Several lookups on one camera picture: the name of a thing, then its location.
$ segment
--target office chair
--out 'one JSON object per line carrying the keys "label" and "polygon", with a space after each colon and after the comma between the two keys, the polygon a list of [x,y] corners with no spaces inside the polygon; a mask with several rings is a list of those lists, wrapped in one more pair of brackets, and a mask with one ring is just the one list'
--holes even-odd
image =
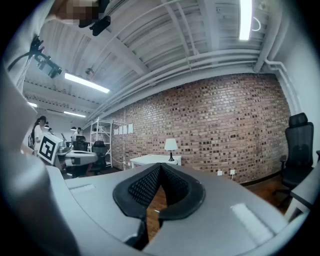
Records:
{"label": "office chair", "polygon": [[73,150],[88,151],[88,142],[86,142],[85,136],[77,136],[76,141],[73,141],[72,144]]}
{"label": "office chair", "polygon": [[98,173],[102,173],[101,171],[106,167],[106,153],[107,147],[103,141],[96,141],[91,151],[96,153],[98,156],[98,160],[92,164],[90,172],[93,172],[94,175],[98,175]]}
{"label": "office chair", "polygon": [[286,155],[280,158],[281,176],[282,184],[289,189],[277,189],[273,192],[274,195],[277,192],[287,194],[277,207],[283,206],[291,198],[291,190],[313,170],[314,125],[308,122],[305,113],[290,116],[285,137],[288,144],[288,159]]}

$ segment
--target brick wall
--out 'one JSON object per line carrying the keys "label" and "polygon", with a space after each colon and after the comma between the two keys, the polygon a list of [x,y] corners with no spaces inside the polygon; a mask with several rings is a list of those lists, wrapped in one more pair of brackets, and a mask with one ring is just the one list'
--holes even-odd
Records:
{"label": "brick wall", "polygon": [[133,123],[133,134],[112,135],[112,156],[119,162],[123,156],[128,164],[147,154],[169,155],[165,141],[175,138],[173,154],[182,156],[183,166],[212,175],[221,170],[226,177],[235,169],[233,179],[242,183],[280,170],[289,115],[274,75],[233,74],[168,89],[107,119]]}

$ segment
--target fluorescent light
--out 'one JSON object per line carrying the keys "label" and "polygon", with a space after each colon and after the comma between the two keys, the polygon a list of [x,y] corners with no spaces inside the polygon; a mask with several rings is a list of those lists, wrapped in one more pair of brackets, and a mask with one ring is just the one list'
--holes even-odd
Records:
{"label": "fluorescent light", "polygon": [[240,40],[249,40],[252,19],[252,0],[240,0]]}
{"label": "fluorescent light", "polygon": [[29,105],[30,105],[30,106],[32,106],[32,107],[35,107],[35,108],[37,108],[37,107],[38,107],[38,105],[37,105],[37,104],[31,103],[31,102],[28,102],[28,103],[29,103]]}
{"label": "fluorescent light", "polygon": [[73,74],[65,73],[65,74],[64,74],[64,78],[65,78],[65,79],[68,79],[68,80],[71,80],[71,81],[73,81],[73,82],[76,82],[76,83],[78,83],[78,84],[82,84],[82,85],[84,85],[84,86],[91,87],[91,88],[93,88],[93,89],[96,89],[96,90],[101,91],[101,92],[106,93],[106,94],[110,91],[110,90],[107,89],[107,88],[104,88],[104,87],[102,87],[102,86],[100,86],[100,85],[97,85],[97,84],[95,84],[95,83],[93,83],[93,82],[90,82],[90,81],[88,81],[88,80],[82,79],[82,78],[80,78],[80,77],[78,77],[78,76],[75,76],[75,75],[73,75]]}
{"label": "fluorescent light", "polygon": [[82,115],[82,114],[75,114],[75,113],[71,113],[71,112],[67,112],[67,111],[64,111],[63,113],[68,114],[68,115],[81,117],[81,118],[85,118],[86,117],[85,115]]}

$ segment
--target desk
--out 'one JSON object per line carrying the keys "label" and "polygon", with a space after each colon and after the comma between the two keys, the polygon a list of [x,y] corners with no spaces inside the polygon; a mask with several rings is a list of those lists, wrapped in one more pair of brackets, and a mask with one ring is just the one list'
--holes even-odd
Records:
{"label": "desk", "polygon": [[136,157],[131,159],[132,168],[135,168],[135,165],[144,166],[147,164],[155,164],[155,163],[167,163],[167,164],[177,164],[178,166],[181,166],[181,155],[173,155],[172,156],[174,162],[170,162],[169,158],[170,155],[166,154],[147,154],[144,156]]}
{"label": "desk", "polygon": [[303,213],[309,212],[320,192],[320,164],[290,192],[292,201],[284,217],[289,221],[297,209]]}

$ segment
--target ceiling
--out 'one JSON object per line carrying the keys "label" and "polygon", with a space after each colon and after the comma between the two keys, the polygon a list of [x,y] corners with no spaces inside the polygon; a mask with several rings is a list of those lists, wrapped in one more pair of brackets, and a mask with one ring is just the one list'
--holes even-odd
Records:
{"label": "ceiling", "polygon": [[[98,36],[88,27],[47,22],[40,33],[44,54],[63,71],[110,92],[66,80],[63,73],[51,79],[33,60],[23,86],[25,97],[41,109],[74,112],[89,121],[137,94],[147,96],[150,88],[165,90],[163,85],[173,78],[188,75],[196,80],[197,72],[252,67],[257,61],[269,20],[267,1],[252,1],[252,16],[261,29],[251,31],[248,41],[238,39],[239,0],[180,0],[150,11],[165,2],[111,0],[105,11],[111,25]],[[252,29],[258,26],[253,21]],[[93,74],[86,74],[88,68]]]}

